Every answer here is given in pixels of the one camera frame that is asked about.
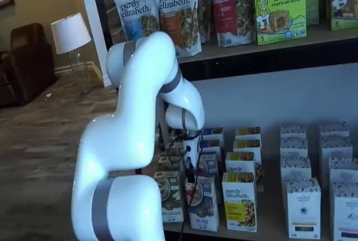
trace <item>table lamp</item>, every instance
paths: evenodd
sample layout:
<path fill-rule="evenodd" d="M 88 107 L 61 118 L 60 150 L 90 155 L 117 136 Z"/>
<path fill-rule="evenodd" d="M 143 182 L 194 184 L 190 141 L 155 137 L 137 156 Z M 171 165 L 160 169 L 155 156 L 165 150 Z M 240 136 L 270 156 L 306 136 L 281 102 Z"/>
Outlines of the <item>table lamp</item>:
<path fill-rule="evenodd" d="M 78 48 L 91 41 L 90 34 L 81 13 L 65 17 L 51 24 L 56 53 L 68 53 L 69 62 L 81 93 L 91 90 L 90 74 L 87 63 L 80 62 Z"/>

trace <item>granola bag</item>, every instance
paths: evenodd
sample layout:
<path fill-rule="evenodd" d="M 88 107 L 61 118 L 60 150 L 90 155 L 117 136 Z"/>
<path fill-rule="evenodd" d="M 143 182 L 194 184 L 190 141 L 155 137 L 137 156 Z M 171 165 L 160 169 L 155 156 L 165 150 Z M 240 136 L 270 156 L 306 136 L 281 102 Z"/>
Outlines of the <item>granola bag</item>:
<path fill-rule="evenodd" d="M 162 30 L 172 38 L 177 56 L 201 52 L 197 0 L 157 0 Z"/>
<path fill-rule="evenodd" d="M 199 33 L 201 43 L 210 40 L 211 23 L 211 0 L 198 0 L 197 21 L 199 23 Z"/>
<path fill-rule="evenodd" d="M 127 41 L 147 37 L 159 30 L 156 0 L 114 0 Z"/>
<path fill-rule="evenodd" d="M 253 0 L 213 0 L 219 46 L 249 44 L 255 39 Z"/>

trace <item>wooden floor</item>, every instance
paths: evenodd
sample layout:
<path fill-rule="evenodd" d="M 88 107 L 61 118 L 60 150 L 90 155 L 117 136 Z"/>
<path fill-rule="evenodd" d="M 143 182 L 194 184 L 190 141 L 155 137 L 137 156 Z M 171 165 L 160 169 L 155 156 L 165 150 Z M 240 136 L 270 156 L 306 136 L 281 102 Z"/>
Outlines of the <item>wooden floor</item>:
<path fill-rule="evenodd" d="M 117 105 L 114 88 L 99 79 L 93 86 L 81 96 L 65 76 L 28 105 L 0 109 L 0 240 L 74 240 L 70 198 L 79 139 L 90 119 Z"/>

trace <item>wall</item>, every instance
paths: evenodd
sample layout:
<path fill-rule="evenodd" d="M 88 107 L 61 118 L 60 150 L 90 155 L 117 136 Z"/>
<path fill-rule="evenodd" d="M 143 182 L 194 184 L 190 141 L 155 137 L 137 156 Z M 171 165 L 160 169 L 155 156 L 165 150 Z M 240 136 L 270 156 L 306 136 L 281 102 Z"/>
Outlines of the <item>wall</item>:
<path fill-rule="evenodd" d="M 318 123 L 345 120 L 358 147 L 358 63 L 194 82 L 205 107 L 205 126 L 260 126 L 263 158 L 278 162 L 280 125 L 308 123 L 309 152 L 317 159 Z"/>
<path fill-rule="evenodd" d="M 15 0 L 15 5 L 0 10 L 0 50 L 10 48 L 10 33 L 15 27 L 38 22 L 53 45 L 55 67 L 68 64 L 66 55 L 56 55 L 50 24 L 65 16 L 82 11 L 80 0 Z M 93 43 L 81 49 L 84 60 L 94 60 Z"/>

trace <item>beige wall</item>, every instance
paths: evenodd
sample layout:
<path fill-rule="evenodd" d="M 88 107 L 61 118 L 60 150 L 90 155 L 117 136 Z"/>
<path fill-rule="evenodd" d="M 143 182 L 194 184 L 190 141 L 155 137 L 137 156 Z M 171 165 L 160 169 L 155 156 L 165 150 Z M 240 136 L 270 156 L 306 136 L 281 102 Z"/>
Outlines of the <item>beige wall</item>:
<path fill-rule="evenodd" d="M 68 65 L 66 55 L 56 55 L 50 24 L 76 12 L 85 14 L 82 0 L 15 0 L 14 6 L 0 10 L 0 50 L 10 48 L 10 33 L 15 27 L 38 22 L 44 27 L 46 38 L 53 45 L 55 67 Z M 83 61 L 98 64 L 93 42 L 81 48 Z"/>

